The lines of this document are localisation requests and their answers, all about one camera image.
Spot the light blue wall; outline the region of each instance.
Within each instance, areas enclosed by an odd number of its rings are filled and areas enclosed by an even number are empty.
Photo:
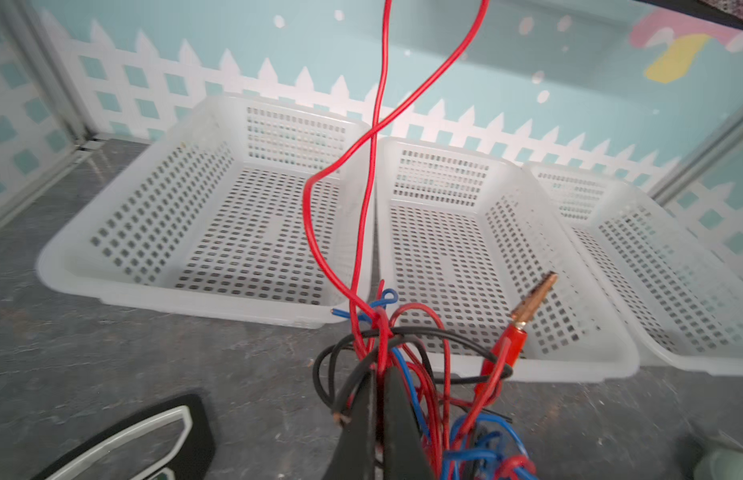
[[[712,189],[721,184],[734,182],[726,203],[735,210],[743,208],[743,146],[731,154],[722,164],[703,175],[700,183]]]
[[[0,216],[71,149],[0,25]]]
[[[168,59],[177,59],[186,38],[210,68],[217,68],[228,48],[247,76],[256,76],[269,58],[282,83],[293,83],[306,66],[317,91],[328,92],[342,74],[351,97],[363,99],[377,82],[381,1],[33,2],[82,41],[89,40],[96,19],[125,50],[134,50],[142,29]],[[477,5],[477,0],[394,1],[387,105],[395,105],[440,64],[464,36]],[[335,10],[344,20],[335,19]],[[493,0],[467,60],[415,108],[427,112],[443,98],[451,120],[474,105],[479,126],[504,112],[509,131],[533,119],[533,138],[558,126],[561,144],[585,133],[584,149],[611,139],[607,154],[636,144],[634,160],[654,150],[659,150],[657,164],[685,155],[743,104],[743,51],[730,53],[710,41],[686,76],[669,84],[653,82],[643,72],[667,47],[636,49],[627,42],[633,25],[652,10],[628,0]],[[573,23],[559,32],[558,21],[566,14]],[[276,15],[285,19],[284,28],[274,25]],[[518,25],[529,16],[533,29],[521,35]],[[534,84],[530,77],[539,70],[545,79]],[[537,95],[543,90],[550,96],[540,104]]]

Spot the copper plug tip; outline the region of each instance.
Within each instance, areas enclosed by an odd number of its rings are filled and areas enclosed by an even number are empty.
[[[534,317],[534,313],[539,309],[539,305],[545,300],[550,289],[553,288],[553,284],[558,280],[558,274],[555,272],[549,272],[541,282],[531,290],[531,293],[518,304],[515,309],[511,312],[511,319],[513,326],[519,330],[523,330],[527,323]]]

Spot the red wire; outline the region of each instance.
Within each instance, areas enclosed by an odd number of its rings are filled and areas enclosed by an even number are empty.
[[[376,297],[377,300],[380,300],[382,298],[382,291],[384,289],[385,289],[385,281],[384,280],[380,280],[379,281],[379,285],[377,285],[377,297]],[[367,352],[370,352],[370,351],[372,351],[372,349],[374,349],[374,337],[370,338],[366,342],[366,351]]]
[[[363,310],[366,315],[369,316],[369,318],[376,318],[375,311],[364,301],[362,300],[356,293],[352,292],[347,288],[347,286],[342,283],[342,280],[335,274],[335,272],[332,270],[332,268],[328,265],[328,262],[326,261],[326,258],[324,258],[323,254],[321,253],[321,248],[318,245],[318,241],[316,240],[316,232],[313,228],[312,223],[312,206],[311,206],[311,196],[313,187],[324,178],[328,177],[331,173],[335,172],[340,168],[342,165],[345,164],[345,162],[348,161],[348,159],[356,152],[358,149],[368,140],[372,138],[372,136],[376,135],[377,132],[387,127],[393,120],[396,120],[398,115],[402,114],[406,109],[411,107],[412,104],[414,104],[415,101],[417,101],[418,98],[424,94],[425,91],[427,91],[431,85],[434,84],[442,75],[444,72],[446,72],[449,67],[453,65],[464,53],[465,50],[467,50],[467,46],[470,45],[470,43],[475,38],[476,34],[478,33],[478,30],[481,28],[481,24],[483,23],[483,19],[486,17],[486,12],[489,9],[489,1],[490,0],[481,0],[481,7],[478,10],[478,14],[475,18],[475,21],[473,22],[473,25],[471,26],[470,32],[467,33],[467,36],[462,41],[462,43],[459,44],[456,50],[449,55],[449,58],[446,59],[443,64],[441,64],[438,69],[433,72],[433,74],[422,84],[420,85],[417,90],[409,97],[403,101],[400,105],[396,107],[395,110],[393,110],[387,117],[385,117],[383,120],[381,120],[375,127],[372,127],[369,131],[367,131],[365,134],[361,136],[349,149],[346,151],[336,162],[329,165],[327,168],[319,171],[317,174],[310,177],[305,182],[305,189],[302,191],[302,223],[305,227],[305,234],[308,240],[308,245],[310,246],[310,251],[313,254],[313,257],[316,259],[316,263],[321,267],[321,270],[323,270],[324,274],[326,275],[326,278],[332,282],[332,285],[334,285],[337,290],[339,290],[344,296],[346,296],[351,302],[354,302],[358,305],[358,307]],[[358,325],[353,325],[352,329],[354,330],[353,333],[358,334],[360,337],[360,327]]]
[[[377,98],[374,102],[374,114],[371,116],[372,127],[376,127],[379,123],[379,112],[382,109],[382,97],[385,96],[385,84],[387,83],[387,44],[390,34],[390,9],[392,4],[392,0],[385,0],[385,12],[382,15],[382,68],[379,74],[379,88],[377,88]],[[361,204],[361,216],[358,219],[356,264],[353,266],[353,278],[350,283],[350,291],[352,293],[358,292],[358,280],[361,278],[361,263],[363,261],[364,251],[364,233],[366,232],[366,215],[368,213],[369,202],[372,199],[372,192],[374,191],[376,165],[377,135],[374,134],[371,136],[371,143],[369,144],[369,172],[366,178],[366,191],[364,192],[364,200]],[[377,294],[382,291],[383,286],[384,283],[381,282],[379,289],[377,290]],[[366,350],[366,345],[361,338],[361,327],[358,323],[358,312],[356,311],[356,303],[353,302],[353,299],[350,299],[350,325],[353,331],[353,336],[356,338],[354,342],[354,345],[356,347],[356,354],[358,355],[359,359],[363,358],[367,355],[368,350]],[[379,370],[385,371],[385,366],[383,366]]]
[[[385,371],[385,368],[387,368],[387,338],[390,335],[390,327],[392,327],[395,324],[396,319],[405,311],[407,310],[423,310],[426,312],[436,323],[436,325],[445,330],[443,326],[443,322],[438,317],[437,313],[434,312],[434,310],[426,305],[423,305],[421,303],[410,303],[404,306],[399,307],[396,312],[393,313],[391,316],[390,322],[388,324],[387,318],[385,315],[385,311],[382,308],[372,309],[367,302],[365,302],[363,299],[361,299],[358,296],[358,280],[360,278],[360,270],[361,270],[361,264],[362,264],[362,252],[363,252],[363,237],[364,233],[366,231],[366,216],[368,214],[368,205],[371,201],[372,197],[372,191],[374,188],[374,179],[375,179],[375,168],[376,168],[376,150],[377,150],[377,133],[387,127],[390,123],[392,123],[393,120],[396,120],[396,118],[401,115],[405,110],[410,108],[417,99],[419,99],[422,94],[424,94],[425,91],[427,91],[433,84],[436,82],[442,75],[445,73],[452,65],[455,63],[467,50],[468,45],[473,42],[473,39],[478,34],[478,31],[481,28],[481,24],[483,23],[484,18],[486,17],[487,10],[489,8],[489,2],[490,0],[481,0],[481,7],[478,9],[478,13],[476,15],[476,18],[471,26],[470,31],[465,36],[464,40],[457,46],[457,48],[454,50],[454,52],[441,64],[438,69],[433,72],[433,74],[427,78],[427,80],[420,85],[414,93],[409,95],[408,98],[405,99],[400,105],[396,107],[387,117],[385,117],[382,120],[378,120],[379,113],[381,110],[381,102],[382,98],[385,93],[385,84],[387,81],[387,44],[388,44],[388,33],[389,33],[389,21],[390,21],[390,10],[391,10],[391,0],[385,0],[385,16],[383,18],[382,23],[382,67],[381,67],[381,73],[380,73],[380,82],[379,82],[379,88],[377,89],[377,98],[375,100],[375,109],[374,114],[372,117],[372,127],[369,131],[367,131],[365,134],[363,134],[337,161],[335,161],[333,164],[329,165],[327,168],[319,171],[317,174],[314,174],[311,176],[306,182],[305,182],[305,188],[302,191],[302,222],[305,227],[305,233],[306,233],[306,239],[308,241],[308,245],[310,246],[310,251],[313,254],[313,257],[316,259],[316,263],[319,265],[321,270],[326,275],[326,278],[332,282],[332,285],[334,285],[337,290],[339,290],[344,296],[346,296],[350,300],[350,317],[351,317],[351,329],[353,332],[353,336],[355,337],[354,347],[356,348],[356,353],[359,355],[359,357],[366,356],[368,354],[368,348],[364,344],[363,339],[361,338],[361,328],[358,324],[358,313],[356,311],[356,306],[360,308],[366,315],[372,319],[373,323],[375,322],[377,325],[377,328],[380,330],[380,350],[379,350],[379,358],[377,359],[377,373],[382,373]],[[342,280],[337,276],[337,274],[332,270],[332,268],[328,265],[328,262],[326,261],[326,258],[321,253],[320,247],[318,245],[318,241],[316,240],[316,232],[313,228],[312,224],[312,204],[311,204],[311,197],[312,197],[312,190],[313,187],[324,178],[328,177],[328,175],[332,174],[333,172],[337,171],[342,165],[344,165],[348,159],[358,151],[358,149],[366,142],[371,141],[370,145],[370,158],[369,158],[369,169],[368,169],[368,178],[366,180],[366,191],[364,195],[364,200],[362,202],[362,208],[361,213],[358,219],[358,239],[356,242],[356,262],[353,268],[353,275],[352,275],[352,281],[350,288],[345,285],[345,283],[342,283]],[[503,365],[504,361],[497,362],[498,365]],[[441,471],[441,463],[443,459],[443,450],[448,446],[448,440],[449,440],[449,396],[451,393],[451,350],[449,348],[449,342],[447,340],[443,340],[443,374],[444,374],[444,382],[443,382],[443,418],[440,418],[441,421],[439,421],[438,418],[438,411],[437,411],[437,390],[435,388],[435,385],[432,383],[432,380],[430,377],[424,373],[424,368],[421,367],[421,364],[419,362],[413,362],[412,365],[414,366],[414,370],[417,373],[417,376],[420,378],[421,381],[421,388],[424,392],[423,395],[426,398],[427,401],[427,409],[428,409],[428,419],[431,423],[431,446],[432,446],[432,453],[431,459],[434,461],[434,471],[436,472],[436,475],[440,475]],[[489,392],[493,391],[493,388],[491,388],[491,382],[493,380],[490,379],[490,388],[486,390],[486,394],[488,395]],[[478,402],[475,402],[473,405],[473,409],[475,409],[475,406],[478,405]]]
[[[443,322],[441,321],[441,317],[438,316],[438,314],[430,308],[427,305],[424,305],[424,303],[407,303],[406,305],[401,305],[397,308],[395,312],[390,317],[390,327],[393,327],[395,325],[395,321],[398,319],[399,316],[403,312],[406,312],[407,310],[422,310],[423,312],[427,313],[432,319],[433,322],[437,325],[438,328],[441,330],[446,330],[446,327],[443,325]],[[449,396],[451,395],[451,348],[449,347],[449,341],[443,339],[443,417],[441,418],[441,422],[443,423],[443,446],[446,447],[449,445]]]
[[[427,420],[431,437],[431,465],[435,476],[441,475],[441,464],[443,462],[443,447],[441,444],[441,419],[438,417],[437,391],[430,376],[425,372],[421,364],[412,362],[409,364],[419,378],[424,398],[427,403]]]
[[[467,435],[473,429],[475,420],[478,418],[478,414],[481,413],[482,408],[488,404],[488,400],[492,397],[494,389],[501,381],[502,371],[504,370],[505,360],[507,360],[507,352],[510,350],[511,341],[504,339],[502,341],[502,347],[500,354],[497,356],[497,363],[494,365],[494,370],[491,372],[491,376],[487,381],[487,388],[481,392],[481,396],[473,401],[473,407],[470,412],[467,413],[464,423],[457,430],[457,436],[454,438],[451,444],[452,449],[459,447],[462,438]]]
[[[439,393],[438,399],[443,400],[443,395]],[[473,402],[469,402],[468,400],[463,400],[462,398],[449,397],[449,402],[454,406],[473,408]]]
[[[404,350],[406,355],[409,356],[409,358],[411,359],[413,363],[416,363],[417,366],[419,366],[422,369],[422,371],[424,371],[424,365],[422,365],[422,362],[420,362],[420,360],[415,356],[414,352],[411,350],[411,348],[409,348],[409,345],[406,345],[404,343],[401,345],[401,349]]]
[[[518,475],[515,470],[516,468],[525,468],[531,475],[537,473],[537,467],[534,465],[529,457],[516,455],[509,458],[505,458],[500,464],[500,468],[494,473],[493,480],[500,480],[500,478],[510,478],[511,480],[518,480]]]

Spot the black object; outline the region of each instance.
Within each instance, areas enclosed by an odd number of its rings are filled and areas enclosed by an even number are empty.
[[[422,450],[417,420],[398,369],[385,371],[385,480],[434,480]]]
[[[206,475],[206,470],[209,469],[209,465],[212,463],[216,447],[214,445],[211,428],[209,427],[209,419],[206,417],[206,410],[204,410],[204,404],[201,402],[201,398],[194,393],[166,400],[165,402],[140,410],[131,417],[121,420],[107,430],[90,438],[74,450],[59,457],[56,462],[46,467],[38,475],[32,477],[31,480],[45,480],[63,469],[74,468],[76,461],[81,460],[82,457],[86,456],[92,448],[97,447],[99,444],[107,446],[108,440],[118,436],[118,434],[124,434],[130,428],[137,427],[141,422],[145,422],[151,418],[158,422],[162,413],[167,413],[168,411],[179,407],[187,408],[187,412],[190,415],[193,425],[190,427],[190,430],[187,432],[187,437],[185,437],[175,455],[167,458],[165,463],[153,466],[150,474],[146,475],[145,478],[154,478],[162,472],[170,472],[170,474],[174,476],[175,480],[201,480],[204,478],[204,475]],[[166,425],[166,423],[151,428],[150,425],[146,423],[146,431],[143,434],[163,425]],[[122,442],[118,445],[112,446],[112,448],[108,448],[108,451],[117,448],[124,443],[125,442]],[[102,458],[104,455],[107,455],[107,453],[104,453],[102,456],[97,456],[94,458],[94,461],[98,458]],[[82,462],[81,470],[85,469],[87,466],[88,465],[84,465]],[[63,475],[61,478],[74,478],[79,473],[80,472]]]
[[[743,31],[743,18],[723,12],[718,8],[708,5],[699,0],[641,0],[641,2],[667,8],[693,17],[721,24],[727,27],[737,28]]]
[[[497,357],[489,349],[481,345],[478,345],[476,342],[473,342],[472,340],[466,337],[463,337],[462,335],[459,335],[458,333],[454,333],[448,330],[440,330],[440,329],[435,329],[435,328],[431,328],[427,326],[396,326],[392,328],[391,331],[396,335],[431,335],[431,336],[436,336],[438,338],[445,338],[446,340],[458,342],[462,344],[463,346],[476,352],[478,355],[481,355],[483,358],[489,360],[492,363],[497,361]],[[365,330],[361,334],[364,338],[371,338],[371,337],[379,336],[379,330]],[[425,367],[425,370],[427,370],[428,375],[430,375],[430,377],[433,379],[433,383],[436,385],[443,384],[442,378],[434,378],[432,374],[432,369],[430,368],[430,360],[427,358],[427,352],[424,350],[424,348],[420,349],[421,341],[417,338],[412,338],[412,337],[408,337],[406,341],[413,343],[415,347],[417,347],[420,357],[422,358],[423,366]],[[312,371],[313,386],[316,389],[316,393],[318,394],[321,401],[324,402],[326,406],[328,406],[328,408],[332,408],[333,404],[336,401],[336,398],[335,398],[336,392],[334,388],[335,386],[334,376],[335,376],[335,370],[336,370],[337,356],[339,352],[342,350],[351,350],[352,342],[353,342],[353,335],[347,335],[343,337],[335,345],[328,346],[323,351],[321,351],[318,357],[316,357],[316,361],[313,364],[313,371]],[[320,375],[321,365],[327,356],[329,356],[328,391],[325,390],[323,385],[321,384],[321,375]],[[356,381],[356,383],[360,381],[362,373],[365,371],[365,369],[368,368],[368,366],[359,366],[359,367],[360,368],[354,375],[354,380]],[[507,379],[511,377],[512,375],[513,375],[513,368],[506,364],[503,368],[501,379]],[[482,383],[482,382],[486,382],[488,378],[489,376],[453,378],[451,382],[454,385],[468,384],[468,383]],[[346,393],[349,393],[354,387],[354,385],[351,382],[348,382],[348,384],[349,384],[348,387],[350,390],[348,390]]]
[[[415,338],[407,338],[405,336],[394,336],[387,343],[387,348],[391,349],[401,345],[402,343],[413,342],[416,340],[417,339]],[[343,385],[342,388],[339,389],[337,397],[334,398],[334,402],[332,403],[332,414],[338,415],[344,413],[348,401],[350,400],[350,395],[353,393],[353,390],[355,390],[356,387],[360,385],[361,380],[364,378],[364,375],[372,367],[372,363],[377,360],[378,348],[379,347],[377,346],[371,349],[368,355],[365,356],[363,360],[361,360],[357,364],[356,368],[353,369],[352,372],[350,372],[350,375],[348,375],[348,379],[345,381],[345,385]]]
[[[462,405],[454,405],[454,406],[457,407],[457,408],[459,408],[459,409],[461,409],[465,413],[469,413],[470,412],[470,408],[467,408],[466,406],[462,406]],[[513,419],[511,417],[509,417],[507,415],[503,415],[500,412],[497,412],[495,410],[492,410],[491,408],[482,408],[481,411],[483,413],[488,413],[489,415],[498,416],[498,417],[502,418],[507,423],[513,423]]]
[[[367,373],[361,380],[353,405],[350,408],[352,421],[342,428],[342,435],[332,456],[323,480],[346,480],[374,478],[377,382],[374,373]]]
[[[489,430],[485,426],[479,425],[476,428],[473,428],[470,437],[468,437],[467,439],[467,447],[475,447],[476,441],[487,433],[489,433]],[[471,462],[464,462],[461,466],[457,466],[457,468],[462,468],[462,474],[460,475],[460,478],[466,478],[467,480],[476,478],[476,476],[478,475],[478,467],[480,465],[481,460],[473,460]]]

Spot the exposed copper wire end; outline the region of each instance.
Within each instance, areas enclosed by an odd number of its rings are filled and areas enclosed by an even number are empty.
[[[543,300],[547,296],[550,289],[553,288],[553,284],[558,280],[558,274],[555,272],[549,272],[541,282],[534,287],[526,298],[518,304],[513,312],[511,312],[511,319],[513,320],[513,326],[519,330],[523,330],[527,323],[534,317],[534,313],[537,312],[539,305],[542,304]]]
[[[342,415],[340,412],[334,412],[332,413],[332,417],[334,417],[334,422],[339,426],[346,426],[348,423],[350,423],[350,417],[347,415]]]

